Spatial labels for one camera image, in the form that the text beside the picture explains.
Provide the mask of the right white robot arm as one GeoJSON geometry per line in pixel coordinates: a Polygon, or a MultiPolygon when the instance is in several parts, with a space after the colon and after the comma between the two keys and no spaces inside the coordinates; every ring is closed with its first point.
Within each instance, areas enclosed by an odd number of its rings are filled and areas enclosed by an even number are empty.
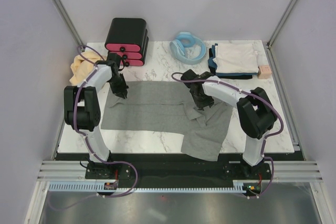
{"type": "Polygon", "coordinates": [[[245,178],[254,178],[264,162],[267,135],[278,120],[266,91],[260,87],[244,91],[210,72],[196,74],[191,69],[181,75],[181,82],[189,88],[198,111],[213,107],[216,99],[237,109],[246,134],[240,172],[245,178]]]}

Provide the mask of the black pink drawer box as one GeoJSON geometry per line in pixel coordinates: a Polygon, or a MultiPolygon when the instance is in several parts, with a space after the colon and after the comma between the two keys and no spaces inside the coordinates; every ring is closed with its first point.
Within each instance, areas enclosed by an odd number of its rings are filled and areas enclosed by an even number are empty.
{"type": "Polygon", "coordinates": [[[117,53],[127,66],[145,64],[149,37],[147,23],[142,18],[114,18],[111,22],[105,49],[117,53]]]}

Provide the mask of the pink cube power strip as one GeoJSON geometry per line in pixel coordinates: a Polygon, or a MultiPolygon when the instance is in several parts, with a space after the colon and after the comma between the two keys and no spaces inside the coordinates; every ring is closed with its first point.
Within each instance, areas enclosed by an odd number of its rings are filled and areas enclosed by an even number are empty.
{"type": "Polygon", "coordinates": [[[272,75],[272,70],[270,65],[260,65],[258,66],[258,79],[269,79],[272,75]]]}

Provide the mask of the grey t shirt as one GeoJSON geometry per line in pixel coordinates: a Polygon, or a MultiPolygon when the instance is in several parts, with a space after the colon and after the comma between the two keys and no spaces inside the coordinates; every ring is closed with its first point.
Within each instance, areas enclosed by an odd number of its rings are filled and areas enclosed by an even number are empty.
{"type": "Polygon", "coordinates": [[[217,161],[232,106],[215,99],[212,107],[199,110],[189,89],[174,81],[131,81],[128,86],[126,99],[108,93],[102,129],[182,134],[182,153],[217,161]]]}

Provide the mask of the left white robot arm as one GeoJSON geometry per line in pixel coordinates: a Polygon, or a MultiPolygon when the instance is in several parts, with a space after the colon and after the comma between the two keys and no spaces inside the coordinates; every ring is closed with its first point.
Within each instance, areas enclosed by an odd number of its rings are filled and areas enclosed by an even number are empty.
{"type": "Polygon", "coordinates": [[[89,151],[86,179],[118,179],[122,164],[112,161],[111,152],[100,132],[101,110],[98,92],[108,83],[112,93],[126,99],[128,86],[124,79],[124,59],[116,53],[108,53],[106,60],[98,60],[93,70],[77,86],[64,89],[65,123],[84,140],[89,151]]]}

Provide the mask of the white blue folded t shirt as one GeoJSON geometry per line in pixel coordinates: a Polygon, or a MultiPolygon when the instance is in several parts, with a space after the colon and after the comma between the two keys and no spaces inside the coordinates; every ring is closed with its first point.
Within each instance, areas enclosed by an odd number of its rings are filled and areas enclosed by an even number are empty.
{"type": "Polygon", "coordinates": [[[258,75],[258,53],[251,43],[217,43],[208,53],[209,70],[221,79],[249,80],[258,75]]]}

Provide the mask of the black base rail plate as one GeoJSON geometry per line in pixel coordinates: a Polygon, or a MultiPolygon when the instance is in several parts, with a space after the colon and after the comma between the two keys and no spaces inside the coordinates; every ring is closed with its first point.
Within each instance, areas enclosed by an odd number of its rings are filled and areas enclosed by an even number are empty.
{"type": "MultiPolygon", "coordinates": [[[[88,154],[58,154],[57,161],[76,161],[85,168],[88,154]]],[[[118,168],[118,182],[123,186],[141,187],[211,187],[231,186],[234,180],[266,181],[271,168],[263,162],[258,174],[246,178],[241,173],[242,155],[220,154],[215,162],[203,161],[186,154],[113,154],[118,168]]]]}

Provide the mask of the yellow t shirt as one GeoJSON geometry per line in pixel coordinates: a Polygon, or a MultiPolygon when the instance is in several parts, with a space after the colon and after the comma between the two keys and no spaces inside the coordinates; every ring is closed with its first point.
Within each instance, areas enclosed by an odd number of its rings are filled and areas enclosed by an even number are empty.
{"type": "MultiPolygon", "coordinates": [[[[97,53],[93,51],[83,52],[82,55],[89,61],[96,63],[98,60],[106,60],[106,56],[100,57],[97,53]]],[[[81,55],[77,55],[74,58],[73,63],[70,66],[73,76],[70,78],[70,83],[72,86],[77,86],[81,84],[84,79],[95,70],[95,66],[83,59],[81,55]]]]}

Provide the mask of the light blue headphones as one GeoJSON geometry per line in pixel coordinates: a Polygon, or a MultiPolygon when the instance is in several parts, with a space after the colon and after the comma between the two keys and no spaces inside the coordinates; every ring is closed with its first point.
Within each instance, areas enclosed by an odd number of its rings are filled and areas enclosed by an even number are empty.
{"type": "Polygon", "coordinates": [[[169,43],[169,48],[172,56],[176,60],[191,66],[201,63],[206,54],[206,46],[204,42],[187,31],[178,33],[174,40],[169,43]],[[195,46],[200,48],[200,53],[198,56],[191,58],[187,53],[195,46]]]}

